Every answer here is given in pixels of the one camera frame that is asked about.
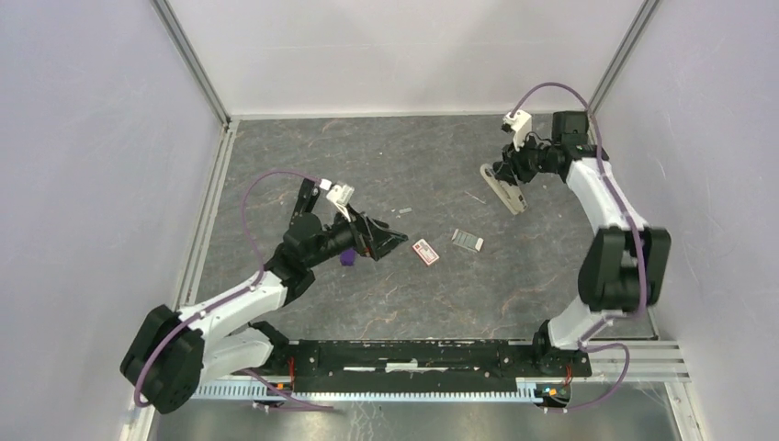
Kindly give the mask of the staple tray box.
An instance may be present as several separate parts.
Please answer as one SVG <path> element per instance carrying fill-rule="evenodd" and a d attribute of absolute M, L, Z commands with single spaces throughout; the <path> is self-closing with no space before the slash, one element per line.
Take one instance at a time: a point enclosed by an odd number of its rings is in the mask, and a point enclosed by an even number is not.
<path fill-rule="evenodd" d="M 474 253 L 480 252 L 484 244 L 481 237 L 461 229 L 455 229 L 451 241 L 454 245 Z"/>

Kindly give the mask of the black stapler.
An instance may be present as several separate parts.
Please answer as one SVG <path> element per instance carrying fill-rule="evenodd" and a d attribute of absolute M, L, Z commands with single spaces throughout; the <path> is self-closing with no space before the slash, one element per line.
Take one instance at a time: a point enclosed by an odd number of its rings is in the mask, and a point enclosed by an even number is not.
<path fill-rule="evenodd" d="M 320 185 L 314 180 L 304 178 L 299 187 L 291 219 L 294 220 L 302 214 L 311 213 L 316 206 L 320 194 Z"/>

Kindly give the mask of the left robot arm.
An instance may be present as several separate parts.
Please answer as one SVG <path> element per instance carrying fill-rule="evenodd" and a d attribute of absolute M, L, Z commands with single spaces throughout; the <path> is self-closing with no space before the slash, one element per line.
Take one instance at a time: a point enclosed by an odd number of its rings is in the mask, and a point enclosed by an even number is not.
<path fill-rule="evenodd" d="M 293 216 L 272 257 L 244 282 L 179 311 L 159 305 L 147 313 L 119 367 L 135 405 L 171 413 L 213 379 L 247 368 L 281 372 L 288 349 L 249 322 L 298 299 L 315 266 L 348 250 L 378 261 L 407 240 L 353 209 L 330 225 L 311 212 Z"/>

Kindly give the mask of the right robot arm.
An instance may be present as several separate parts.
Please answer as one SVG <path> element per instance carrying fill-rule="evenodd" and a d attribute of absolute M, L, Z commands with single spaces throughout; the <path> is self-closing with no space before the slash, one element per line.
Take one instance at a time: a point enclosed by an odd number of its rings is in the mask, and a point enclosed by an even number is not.
<path fill-rule="evenodd" d="M 533 131 L 529 113 L 508 113 L 502 129 L 512 140 L 502 148 L 500 161 L 480 169 L 513 215 L 528 207 L 522 184 L 542 174 L 558 176 L 593 230 L 578 274 L 577 298 L 541 326 L 536 336 L 543 342 L 530 351 L 533 368 L 543 375 L 567 364 L 566 350 L 585 348 L 604 327 L 639 317 L 657 303 L 672 244 L 666 229 L 650 226 L 627 202 L 607 153 L 590 141 L 589 128 L 584 111 L 556 112 L 550 137 L 542 138 Z"/>

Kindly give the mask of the purple red block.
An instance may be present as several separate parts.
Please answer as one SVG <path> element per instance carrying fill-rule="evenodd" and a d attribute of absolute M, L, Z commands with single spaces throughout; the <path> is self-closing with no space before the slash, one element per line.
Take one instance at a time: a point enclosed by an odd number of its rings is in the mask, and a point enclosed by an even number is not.
<path fill-rule="evenodd" d="M 357 252 L 355 249 L 347 249 L 340 253 L 339 261 L 342 266 L 353 266 L 356 262 Z"/>

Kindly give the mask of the red white staple box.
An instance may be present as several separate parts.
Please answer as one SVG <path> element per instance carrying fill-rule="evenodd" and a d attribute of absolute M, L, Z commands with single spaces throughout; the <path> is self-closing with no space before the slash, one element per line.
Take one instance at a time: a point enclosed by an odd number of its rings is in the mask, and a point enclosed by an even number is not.
<path fill-rule="evenodd" d="M 426 266 L 431 266 L 440 259 L 440 255 L 425 239 L 416 241 L 412 250 Z"/>

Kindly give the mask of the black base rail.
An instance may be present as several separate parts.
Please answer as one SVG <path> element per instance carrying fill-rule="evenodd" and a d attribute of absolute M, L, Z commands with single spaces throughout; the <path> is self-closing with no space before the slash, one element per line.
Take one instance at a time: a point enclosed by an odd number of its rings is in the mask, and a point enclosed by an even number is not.
<path fill-rule="evenodd" d="M 582 351 L 503 339 L 301 340 L 282 358 L 301 392 L 508 392 L 518 379 L 593 373 Z"/>

